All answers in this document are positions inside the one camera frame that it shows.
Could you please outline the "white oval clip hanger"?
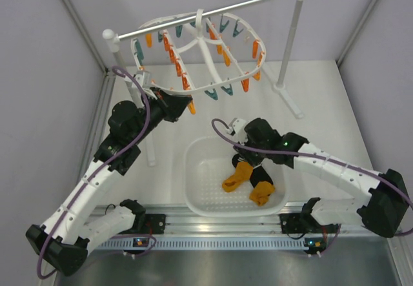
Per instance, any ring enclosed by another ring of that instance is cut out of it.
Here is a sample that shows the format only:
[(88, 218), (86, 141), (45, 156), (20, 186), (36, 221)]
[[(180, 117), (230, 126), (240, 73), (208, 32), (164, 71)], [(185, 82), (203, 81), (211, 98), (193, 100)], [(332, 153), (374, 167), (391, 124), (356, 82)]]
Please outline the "white oval clip hanger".
[[(213, 89), (221, 88), (222, 86), (228, 87), (229, 85), (241, 82), (242, 80), (247, 78), (250, 79), (251, 77), (253, 77), (256, 81), (260, 80), (261, 69), (265, 64), (267, 51), (263, 41), (256, 34), (254, 29), (252, 29), (252, 27), (244, 19), (234, 14), (224, 13), (221, 15), (222, 17), (233, 19), (235, 21), (236, 26), (238, 24), (242, 24), (244, 26), (244, 29), (254, 38), (254, 41), (252, 43), (252, 58), (256, 60), (256, 66), (251, 71), (246, 71), (240, 67), (239, 63), (237, 62), (237, 59), (234, 57), (227, 44), (224, 42), (221, 35), (222, 31), (216, 30), (215, 25), (209, 18), (202, 19), (202, 15), (203, 11), (199, 9), (196, 13), (195, 21), (176, 26), (177, 38), (180, 37), (182, 29), (186, 29), (192, 36), (192, 40), (184, 46), (176, 46), (176, 44), (174, 43), (174, 39), (172, 38), (172, 36), (166, 28), (157, 31), (158, 41), (163, 44), (165, 51), (169, 55), (171, 63), (175, 65), (175, 60), (180, 60), (183, 71), (182, 75), (186, 75), (186, 78), (188, 79), (190, 85), (190, 89), (184, 90), (182, 88), (181, 90), (175, 90), (172, 87), (162, 87), (158, 85), (153, 79), (151, 80), (151, 88), (158, 88), (172, 95), (175, 94), (186, 96), (197, 94), (200, 92), (205, 93), (206, 90), (212, 91)], [(209, 48), (210, 45), (216, 47), (217, 54), (223, 57), (224, 64), (227, 67), (234, 66), (236, 68), (236, 76), (224, 79), (219, 75), (219, 72), (217, 71), (215, 63), (212, 59), (212, 54)], [(205, 84), (203, 86), (197, 86), (195, 84), (183, 60), (183, 54), (188, 51), (191, 51), (194, 47), (198, 47), (200, 49), (201, 54), (203, 56), (203, 61), (207, 67), (210, 77), (212, 78), (211, 83)]]

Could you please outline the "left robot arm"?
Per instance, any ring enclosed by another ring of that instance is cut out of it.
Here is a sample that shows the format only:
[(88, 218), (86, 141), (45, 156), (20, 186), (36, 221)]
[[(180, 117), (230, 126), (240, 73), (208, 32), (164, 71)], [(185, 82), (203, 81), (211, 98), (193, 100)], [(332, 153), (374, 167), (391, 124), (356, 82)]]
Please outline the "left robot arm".
[(145, 208), (136, 200), (122, 201), (112, 212), (89, 223), (103, 196), (128, 172), (138, 147), (162, 121), (176, 122), (192, 101), (158, 88), (145, 105), (118, 102), (108, 119), (109, 135), (100, 144), (86, 173), (65, 202), (42, 225), (31, 225), (26, 238), (39, 255), (64, 276), (76, 273), (100, 244), (122, 233), (138, 233), (146, 224)]

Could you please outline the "black striped sock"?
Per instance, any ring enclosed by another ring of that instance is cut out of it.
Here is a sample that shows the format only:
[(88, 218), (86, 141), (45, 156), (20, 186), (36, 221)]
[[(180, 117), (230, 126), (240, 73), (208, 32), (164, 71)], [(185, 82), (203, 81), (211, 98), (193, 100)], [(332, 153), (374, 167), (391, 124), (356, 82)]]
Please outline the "black striped sock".
[[(236, 168), (240, 162), (244, 162), (244, 161), (245, 160), (239, 154), (235, 154), (232, 157), (232, 165), (234, 168)], [(255, 168), (252, 168), (251, 174), (248, 180), (253, 188), (255, 188), (257, 184), (262, 181), (266, 181), (270, 183), (271, 185), (274, 184), (272, 178), (268, 175), (267, 171), (261, 165)]]

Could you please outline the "mustard yellow sock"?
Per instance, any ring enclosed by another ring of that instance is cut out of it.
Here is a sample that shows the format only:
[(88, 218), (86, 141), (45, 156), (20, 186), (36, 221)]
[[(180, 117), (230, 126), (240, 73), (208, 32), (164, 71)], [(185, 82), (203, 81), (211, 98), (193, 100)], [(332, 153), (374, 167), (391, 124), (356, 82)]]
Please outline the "mustard yellow sock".
[(235, 191), (242, 183), (248, 181), (252, 175), (253, 167), (247, 162), (239, 162), (235, 167), (233, 175), (228, 177), (222, 183), (222, 188), (225, 192)]
[(268, 181), (260, 181), (252, 190), (249, 199), (258, 206), (265, 205), (271, 194), (275, 191), (275, 187)]

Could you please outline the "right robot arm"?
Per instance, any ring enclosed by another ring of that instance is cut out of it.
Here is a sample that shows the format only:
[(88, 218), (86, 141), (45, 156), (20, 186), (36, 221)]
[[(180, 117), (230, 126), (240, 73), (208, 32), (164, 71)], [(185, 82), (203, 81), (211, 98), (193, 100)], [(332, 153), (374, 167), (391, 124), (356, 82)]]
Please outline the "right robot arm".
[(231, 135), (238, 154), (251, 165), (268, 159), (277, 165), (311, 174), (350, 195), (349, 199), (309, 199), (301, 211), (301, 224), (309, 232), (324, 225), (359, 225), (384, 238), (392, 238), (408, 209), (403, 176), (392, 169), (385, 173), (359, 168), (341, 161), (288, 132), (280, 135), (269, 123), (256, 118), (236, 118)]

